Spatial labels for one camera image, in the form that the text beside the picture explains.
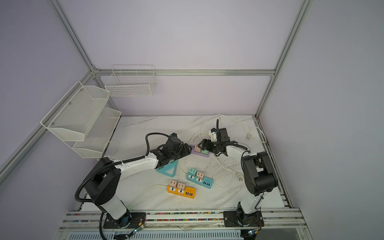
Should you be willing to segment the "pink plug orange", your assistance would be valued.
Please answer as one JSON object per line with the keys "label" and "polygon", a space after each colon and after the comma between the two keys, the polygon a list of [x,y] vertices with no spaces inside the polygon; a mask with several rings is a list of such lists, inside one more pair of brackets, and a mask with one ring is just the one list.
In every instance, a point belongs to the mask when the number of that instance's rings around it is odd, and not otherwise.
{"label": "pink plug orange", "polygon": [[177,188],[177,185],[178,185],[178,183],[176,181],[174,181],[174,180],[171,180],[169,182],[169,187],[170,188]]}
{"label": "pink plug orange", "polygon": [[181,190],[181,191],[184,191],[186,189],[186,185],[183,184],[183,183],[178,183],[177,184],[177,189]]}

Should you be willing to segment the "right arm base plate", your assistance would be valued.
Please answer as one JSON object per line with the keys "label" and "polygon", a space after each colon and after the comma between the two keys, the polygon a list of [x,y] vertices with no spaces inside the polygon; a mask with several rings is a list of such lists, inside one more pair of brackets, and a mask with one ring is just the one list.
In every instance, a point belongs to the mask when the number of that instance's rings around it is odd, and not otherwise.
{"label": "right arm base plate", "polygon": [[242,214],[236,211],[224,211],[225,227],[264,227],[264,217],[261,211],[256,211],[252,214]]}

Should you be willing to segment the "purple power strip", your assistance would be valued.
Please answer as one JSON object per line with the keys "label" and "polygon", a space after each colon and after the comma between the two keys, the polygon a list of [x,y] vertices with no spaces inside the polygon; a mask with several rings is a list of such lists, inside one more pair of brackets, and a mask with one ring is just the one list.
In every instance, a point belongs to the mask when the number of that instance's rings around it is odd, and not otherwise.
{"label": "purple power strip", "polygon": [[205,157],[205,158],[208,158],[210,156],[210,152],[208,155],[203,155],[201,152],[200,153],[196,153],[194,148],[195,148],[195,145],[189,145],[190,149],[191,149],[191,154],[192,155],[197,155],[197,156],[201,156],[201,157]]}

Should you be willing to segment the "pink plug on blue strip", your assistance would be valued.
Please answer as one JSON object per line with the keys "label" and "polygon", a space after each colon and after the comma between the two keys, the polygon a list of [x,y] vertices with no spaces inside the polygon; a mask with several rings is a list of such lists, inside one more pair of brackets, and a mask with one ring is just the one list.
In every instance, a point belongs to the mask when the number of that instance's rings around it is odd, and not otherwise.
{"label": "pink plug on blue strip", "polygon": [[196,177],[197,177],[197,179],[203,180],[204,179],[204,174],[201,173],[201,172],[197,172]]}

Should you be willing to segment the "aluminium frame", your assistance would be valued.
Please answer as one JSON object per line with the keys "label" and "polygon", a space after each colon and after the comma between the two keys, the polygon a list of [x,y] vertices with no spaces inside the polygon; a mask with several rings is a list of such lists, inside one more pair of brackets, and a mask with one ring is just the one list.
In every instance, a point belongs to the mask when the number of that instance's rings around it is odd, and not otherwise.
{"label": "aluminium frame", "polygon": [[[81,83],[85,84],[90,79],[97,76],[106,76],[111,73],[109,70],[97,69],[92,65],[92,61],[86,54],[85,48],[82,45],[78,35],[70,23],[68,16],[66,15],[63,6],[59,1],[48,1],[53,12],[56,14],[59,23],[63,26],[64,31],[70,38],[70,41],[75,46],[82,60],[86,63],[89,72],[82,78]],[[292,29],[290,30],[287,41],[283,47],[279,60],[274,70],[155,70],[156,76],[270,76],[271,79],[263,95],[261,103],[256,112],[256,117],[260,117],[261,113],[266,105],[266,102],[272,92],[272,89],[279,77],[281,69],[289,55],[289,52],[294,44],[295,38],[300,30],[300,27],[307,16],[307,13],[312,5],[312,1],[302,1],[299,13],[294,21]],[[32,134],[22,143],[22,145],[14,152],[14,154],[3,164],[1,167],[1,187],[6,184],[8,178],[14,171],[20,166],[23,160],[31,152],[33,147],[40,141],[45,134],[46,129],[43,126],[37,127]]]}

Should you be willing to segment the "orange power strip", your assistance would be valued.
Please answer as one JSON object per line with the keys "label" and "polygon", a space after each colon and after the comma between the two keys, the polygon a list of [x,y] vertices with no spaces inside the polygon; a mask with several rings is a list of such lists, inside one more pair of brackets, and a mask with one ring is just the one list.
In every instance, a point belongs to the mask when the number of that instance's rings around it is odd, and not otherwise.
{"label": "orange power strip", "polygon": [[196,189],[192,187],[185,187],[184,190],[178,189],[178,188],[173,188],[171,186],[167,187],[167,192],[169,194],[189,198],[189,199],[194,199],[196,196]]}

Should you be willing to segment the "aluminium front rail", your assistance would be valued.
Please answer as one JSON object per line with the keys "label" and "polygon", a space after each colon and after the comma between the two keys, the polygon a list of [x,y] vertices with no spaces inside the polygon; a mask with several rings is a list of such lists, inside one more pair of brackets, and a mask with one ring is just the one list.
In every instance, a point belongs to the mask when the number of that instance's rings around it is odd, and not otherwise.
{"label": "aluminium front rail", "polygon": [[119,229],[100,212],[68,212],[56,240],[261,240],[271,233],[282,239],[313,237],[299,209],[263,209],[256,224],[240,227],[235,214],[224,210],[133,212],[134,223]]}

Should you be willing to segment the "teal triangular power strip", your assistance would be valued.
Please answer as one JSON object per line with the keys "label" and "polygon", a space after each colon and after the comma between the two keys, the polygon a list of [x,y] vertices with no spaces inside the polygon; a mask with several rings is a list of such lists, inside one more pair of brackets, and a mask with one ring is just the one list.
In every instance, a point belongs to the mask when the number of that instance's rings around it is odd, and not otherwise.
{"label": "teal triangular power strip", "polygon": [[167,165],[156,169],[156,172],[173,178],[176,175],[177,166],[178,161],[170,161]]}

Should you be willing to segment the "white two-tier mesh shelf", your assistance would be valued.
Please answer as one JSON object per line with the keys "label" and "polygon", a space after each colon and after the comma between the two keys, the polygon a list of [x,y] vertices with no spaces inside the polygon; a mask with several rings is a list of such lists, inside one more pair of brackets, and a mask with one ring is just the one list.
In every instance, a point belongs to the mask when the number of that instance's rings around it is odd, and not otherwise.
{"label": "white two-tier mesh shelf", "polygon": [[121,118],[109,108],[111,93],[76,82],[41,120],[41,125],[83,159],[103,157]]}

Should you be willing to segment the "pink plug orange right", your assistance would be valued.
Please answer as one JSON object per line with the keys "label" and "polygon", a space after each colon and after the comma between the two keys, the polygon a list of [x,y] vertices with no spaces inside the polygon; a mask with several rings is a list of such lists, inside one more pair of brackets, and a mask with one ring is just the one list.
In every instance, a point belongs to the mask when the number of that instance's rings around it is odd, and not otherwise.
{"label": "pink plug orange right", "polygon": [[181,190],[181,191],[184,191],[186,189],[186,185],[183,184],[183,183],[178,183],[177,184],[177,189]]}

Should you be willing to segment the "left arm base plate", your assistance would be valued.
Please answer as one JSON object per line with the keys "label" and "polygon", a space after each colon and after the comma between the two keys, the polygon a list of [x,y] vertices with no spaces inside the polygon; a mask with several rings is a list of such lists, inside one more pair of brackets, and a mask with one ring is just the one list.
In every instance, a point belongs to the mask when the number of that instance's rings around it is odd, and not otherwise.
{"label": "left arm base plate", "polygon": [[123,215],[120,219],[115,220],[110,214],[107,214],[104,229],[136,229],[145,224],[146,213],[138,212]]}

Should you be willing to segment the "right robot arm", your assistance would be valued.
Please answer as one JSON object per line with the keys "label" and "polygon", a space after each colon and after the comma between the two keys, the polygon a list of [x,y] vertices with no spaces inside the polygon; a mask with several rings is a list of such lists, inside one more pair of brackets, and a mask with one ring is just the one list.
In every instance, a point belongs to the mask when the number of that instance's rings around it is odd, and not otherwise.
{"label": "right robot arm", "polygon": [[269,155],[266,152],[252,154],[247,147],[230,140],[225,128],[213,128],[211,135],[210,140],[203,139],[198,147],[217,157],[225,155],[239,160],[245,185],[249,191],[238,203],[236,215],[227,217],[227,220],[239,227],[248,227],[253,224],[263,226],[260,211],[262,200],[265,194],[272,192],[279,183]]}

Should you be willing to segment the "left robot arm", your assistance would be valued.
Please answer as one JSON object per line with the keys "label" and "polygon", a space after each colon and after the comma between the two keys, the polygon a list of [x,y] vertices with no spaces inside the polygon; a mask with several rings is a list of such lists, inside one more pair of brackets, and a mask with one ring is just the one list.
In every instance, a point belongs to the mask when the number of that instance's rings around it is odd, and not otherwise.
{"label": "left robot arm", "polygon": [[[167,137],[165,144],[151,150],[149,137]],[[112,218],[119,228],[135,223],[131,212],[116,194],[122,174],[135,175],[147,170],[160,169],[191,154],[192,147],[181,141],[177,134],[149,133],[145,136],[146,153],[127,160],[100,159],[75,192],[79,203],[93,203],[103,214]]]}

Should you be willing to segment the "blue power strip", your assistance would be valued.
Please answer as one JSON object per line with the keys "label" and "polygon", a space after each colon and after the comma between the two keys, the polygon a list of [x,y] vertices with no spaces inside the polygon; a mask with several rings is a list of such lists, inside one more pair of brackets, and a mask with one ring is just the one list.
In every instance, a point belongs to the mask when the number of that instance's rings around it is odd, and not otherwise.
{"label": "blue power strip", "polygon": [[200,179],[197,177],[197,175],[193,176],[190,173],[187,174],[186,179],[206,189],[211,189],[214,185],[213,179],[207,177],[203,177],[202,179]]}

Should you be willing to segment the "pink plug orange left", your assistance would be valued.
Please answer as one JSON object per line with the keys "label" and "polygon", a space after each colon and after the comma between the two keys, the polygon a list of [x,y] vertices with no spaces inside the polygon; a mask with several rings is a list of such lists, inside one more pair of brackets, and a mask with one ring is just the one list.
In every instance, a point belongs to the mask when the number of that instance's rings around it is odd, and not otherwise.
{"label": "pink plug orange left", "polygon": [[176,181],[174,181],[174,180],[171,180],[169,182],[169,187],[170,188],[177,188],[177,185],[178,185],[178,183]]}

